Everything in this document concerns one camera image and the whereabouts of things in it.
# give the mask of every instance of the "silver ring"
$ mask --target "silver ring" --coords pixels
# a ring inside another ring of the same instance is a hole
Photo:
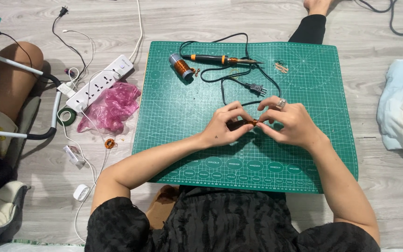
[[[283,109],[283,107],[285,106],[285,104],[287,104],[287,101],[285,99],[281,99],[278,101],[278,104],[276,105],[276,107],[278,109]]]

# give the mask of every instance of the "black patterned shirt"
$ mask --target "black patterned shirt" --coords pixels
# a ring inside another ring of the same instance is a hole
[[[299,233],[284,193],[193,186],[180,191],[159,230],[149,230],[146,215],[129,198],[104,202],[88,221],[85,251],[380,251],[367,232],[345,222]]]

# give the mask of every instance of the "small box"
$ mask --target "small box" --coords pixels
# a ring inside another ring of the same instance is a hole
[[[81,153],[75,146],[66,145],[65,147],[63,147],[63,149],[68,154],[69,161],[72,164],[74,164],[74,165],[84,165],[85,164],[85,160],[83,160]]]

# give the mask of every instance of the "soldering iron handle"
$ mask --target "soldering iron handle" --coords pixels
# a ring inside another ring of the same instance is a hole
[[[192,55],[182,55],[185,60],[194,60],[194,61],[210,61],[216,62],[223,65],[228,64],[228,56],[213,56],[213,55],[204,55],[204,54],[192,54]]]

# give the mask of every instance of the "white power strip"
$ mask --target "white power strip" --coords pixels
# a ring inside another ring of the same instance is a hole
[[[130,60],[125,55],[119,56],[104,69],[112,71],[102,71],[93,77],[91,83],[87,83],[66,101],[66,105],[76,112],[85,111],[100,96],[103,90],[111,88],[117,80],[131,69],[133,69],[133,64]]]

